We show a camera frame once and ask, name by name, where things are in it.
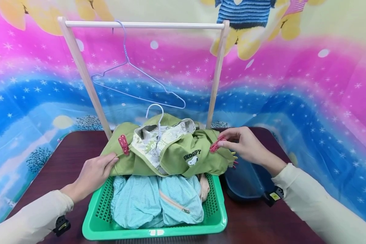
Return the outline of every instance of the green plastic basket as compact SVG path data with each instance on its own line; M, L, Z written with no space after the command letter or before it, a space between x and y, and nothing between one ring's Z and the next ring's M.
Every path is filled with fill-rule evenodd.
M202 204L204 221L200 224L180 224L156 229L124 229L112 219L110 203L114 191L114 178L109 177L91 198L83 223L83 236L88 240L96 241L220 233L227 224L224 195L219 177L209 174L206 174L206 177L210 192L207 200Z

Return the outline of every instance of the clothes drying rack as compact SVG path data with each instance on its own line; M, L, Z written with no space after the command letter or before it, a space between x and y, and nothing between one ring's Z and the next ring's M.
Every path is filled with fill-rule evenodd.
M101 28L122 28L121 24L114 21L70 21L65 17L58 17L59 25L62 30L65 41L72 54L73 60L80 73L80 77L84 82L84 86L88 92L91 102L95 108L96 114L103 126L103 130L106 133L108 139L111 138L112 133L109 124L106 119L106 115L103 112L102 105L96 94L95 87L91 80L91 76L86 68L83 57L81 56L80 49L77 45L75 35L73 34L73 27L101 27ZM206 129L211 126L213 120L214 106L216 104L216 97L218 91L218 85L220 82L220 75L222 69L222 62L224 60L225 43L229 33L229 21L224 21L222 24L212 23L157 23L157 22L122 22L125 28L159 28L159 29L217 29L221 30L220 42L217 51L217 60L214 70L213 84L211 86L210 102L208 117L206 121Z

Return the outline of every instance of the clothes hanger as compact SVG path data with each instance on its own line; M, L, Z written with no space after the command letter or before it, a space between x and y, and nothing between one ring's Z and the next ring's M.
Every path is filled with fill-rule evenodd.
M151 77L151 76L150 76L150 75L148 75L147 73L143 72L141 69L137 68L134 64L132 64L132 63L130 62L129 56L127 55L127 51L126 51L126 29L125 29L125 27L123 26L123 24L122 24L122 22L121 22L121 21L116 20L116 22L118 22L118 23L122 26L122 29L123 29L123 33L124 33L124 36L123 36L123 50L124 50L124 53L125 53L125 59L126 59L126 61L125 61L124 63L122 63L122 64L119 64L119 65L117 65L117 66L115 66L115 67L112 67L111 69L108 69L108 70L104 71L104 72L103 72L103 74L95 74L95 75L92 75L92 76L91 76L91 80L92 80L92 82L93 82L94 84L96 84L96 85L100 85L100 86L102 86L102 87L105 87L105 88L108 88L108 89L114 90L114 91L116 91L116 92L122 93L122 94L127 95L127 96L132 97L132 98L137 98L137 99L142 100L142 101L151 102L151 103L156 103L156 104L163 105L163 106L169 106L169 107L172 107L172 108L180 108L180 109L185 108L185 107L186 107L186 102L185 102L185 100L183 100L183 98L181 98L181 97L179 97L178 95L176 95L176 93L175 93L175 92L167 91L167 90L165 89L164 85L163 85L163 84L161 84L160 82L158 82L158 80L154 79L153 77ZM95 78L95 77L103 77L103 76L106 74L106 72L109 72L109 71L111 71L111 70L113 70L113 69L116 69L116 68L118 68L118 67L121 67L122 65L125 65L125 64L129 64L130 66L132 66L132 67L134 67L135 69L137 69L139 72L143 73L144 75L146 75L146 76L147 76L147 77L149 77L150 79L152 79L152 80L154 80L155 82L157 82L159 85L161 85L161 87L164 89L164 91L165 91L166 93L172 93L173 95L175 95L175 97L179 98L179 99L183 102L183 107L178 107L178 106L168 105L168 104L165 104L165 103L158 103L158 102L154 102L154 101L147 100L147 99L144 99L144 98L135 97L135 96L133 96L133 95L130 95L130 94L124 93L124 92L122 92L122 91L120 91L120 90L116 90L116 89L113 89L113 88L111 88L111 87L107 87L107 86L105 86L105 85L102 85L102 84L99 84L99 83L95 82L95 80L98 80L98 79L95 79L95 80L94 80L94 78Z
M159 130L159 136L157 137L157 143L158 143L158 142L160 141L160 139L161 139L161 129L160 129L161 125L160 125L160 123L161 123L161 120L163 119L163 116L164 116L164 109L163 109L163 107L162 107L162 106L160 106L159 104L157 104L157 103L153 103L153 104L151 104L150 106L148 106L148 110L146 111L145 118L148 118L149 109L150 109L152 106L159 106L159 107L161 108L161 117L160 117L159 122L158 122L158 124L157 124L157 126L158 126L158 130Z

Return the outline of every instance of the colorful backdrop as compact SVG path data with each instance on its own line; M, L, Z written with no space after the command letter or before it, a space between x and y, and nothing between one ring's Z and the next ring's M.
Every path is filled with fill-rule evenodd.
M265 5L255 9L253 2ZM102 129L57 24L230 19L213 126L270 129L295 165L366 221L366 1L0 0L0 222L75 130ZM91 74L124 61L122 29L77 28ZM166 112L205 123L218 31L127 31L130 61L185 99ZM150 103L182 106L128 66L95 85L111 128Z

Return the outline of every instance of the zipper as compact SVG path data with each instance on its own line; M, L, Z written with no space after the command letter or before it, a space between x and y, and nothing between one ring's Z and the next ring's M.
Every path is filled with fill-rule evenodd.
M179 203L176 203L175 201L171 200L169 197L167 197L161 190L159 190L160 197L170 203L171 205L175 206L176 208L179 208L183 213L190 214L190 210L183 207Z
M180 140L182 137L184 136L184 134L182 136L179 136L177 139L173 140L172 142L170 142L167 146L165 146L163 148L163 151L161 152L161 155L160 155L160 167L162 167L161 165L161 161L164 157L164 154L165 154L165 151L167 151L168 147L170 147L172 144L174 144L175 142L177 142L178 140ZM171 175L167 170L164 169L164 171L168 174L168 175Z
M130 151L132 151L134 154L136 154L140 159L142 159L145 164L149 167L150 170L152 170L156 175L160 176L160 177L166 177L166 175L162 175L155 167L150 166L149 163L148 163L148 160L145 159L142 154L140 154L139 152L137 152L137 150L132 146L130 145Z

